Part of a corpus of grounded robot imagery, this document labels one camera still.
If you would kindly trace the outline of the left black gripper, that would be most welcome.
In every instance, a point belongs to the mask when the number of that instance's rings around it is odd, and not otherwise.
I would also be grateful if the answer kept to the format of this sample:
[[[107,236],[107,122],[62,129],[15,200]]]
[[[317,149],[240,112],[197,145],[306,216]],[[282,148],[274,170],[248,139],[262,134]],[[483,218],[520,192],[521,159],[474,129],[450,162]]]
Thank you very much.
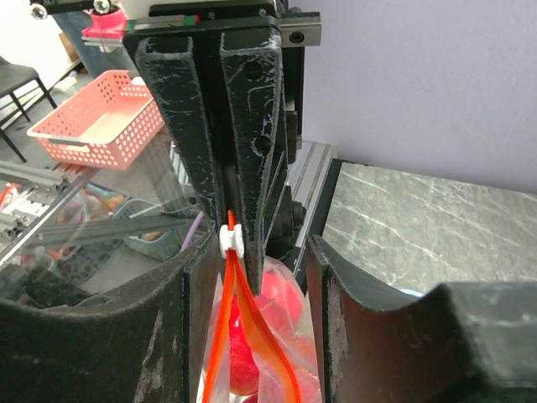
[[[321,44],[321,15],[292,8],[287,1],[126,1],[124,6],[128,23],[123,45],[159,106],[213,228],[222,222],[222,195],[196,72],[194,41],[191,37],[155,36],[176,36],[182,28],[212,28],[219,22],[252,29],[254,18],[275,20],[277,29],[228,30],[222,34],[220,47],[236,158],[243,261],[252,293],[258,294],[282,77],[287,158],[293,164],[302,141],[305,47]]]

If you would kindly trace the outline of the red tomato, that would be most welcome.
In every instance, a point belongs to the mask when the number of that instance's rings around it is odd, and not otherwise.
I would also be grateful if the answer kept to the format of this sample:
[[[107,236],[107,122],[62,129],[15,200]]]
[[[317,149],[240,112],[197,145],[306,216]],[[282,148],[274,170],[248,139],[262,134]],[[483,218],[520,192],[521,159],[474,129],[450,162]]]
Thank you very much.
[[[230,390],[235,395],[248,396],[258,392],[259,371],[253,360],[242,329],[237,298],[232,298],[229,318]]]

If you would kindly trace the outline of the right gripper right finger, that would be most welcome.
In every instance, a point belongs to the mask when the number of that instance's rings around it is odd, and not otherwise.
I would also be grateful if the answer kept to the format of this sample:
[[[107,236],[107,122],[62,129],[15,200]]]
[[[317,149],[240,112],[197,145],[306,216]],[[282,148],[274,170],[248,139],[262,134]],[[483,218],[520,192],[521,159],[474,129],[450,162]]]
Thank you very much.
[[[535,401],[535,283],[444,283],[415,297],[319,236],[306,272],[324,401]]]

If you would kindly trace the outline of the clear orange-zip bag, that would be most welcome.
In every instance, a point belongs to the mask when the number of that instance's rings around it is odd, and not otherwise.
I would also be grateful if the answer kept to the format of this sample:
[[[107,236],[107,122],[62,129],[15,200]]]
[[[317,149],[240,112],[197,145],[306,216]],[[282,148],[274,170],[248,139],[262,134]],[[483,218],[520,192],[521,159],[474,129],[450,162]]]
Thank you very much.
[[[255,300],[261,291],[258,295],[253,294],[248,284],[243,267],[245,248],[242,226],[233,212],[227,214],[227,223],[220,228],[219,244],[225,268],[216,286],[197,400],[320,402],[321,384],[314,332],[305,295],[302,292],[305,304],[295,332],[276,332],[263,318]],[[263,274],[268,271],[293,276],[284,264],[272,258],[265,258],[263,263]],[[259,371],[258,392],[248,396],[235,395],[230,390],[229,318],[234,296],[237,298],[244,336]]]

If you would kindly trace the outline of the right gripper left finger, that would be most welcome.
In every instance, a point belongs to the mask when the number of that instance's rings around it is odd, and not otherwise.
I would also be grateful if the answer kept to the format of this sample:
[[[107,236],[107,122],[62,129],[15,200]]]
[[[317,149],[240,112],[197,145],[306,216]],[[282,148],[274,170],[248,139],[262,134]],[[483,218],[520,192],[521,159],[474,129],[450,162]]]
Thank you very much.
[[[77,306],[2,301],[2,401],[195,401],[220,266],[207,234]]]

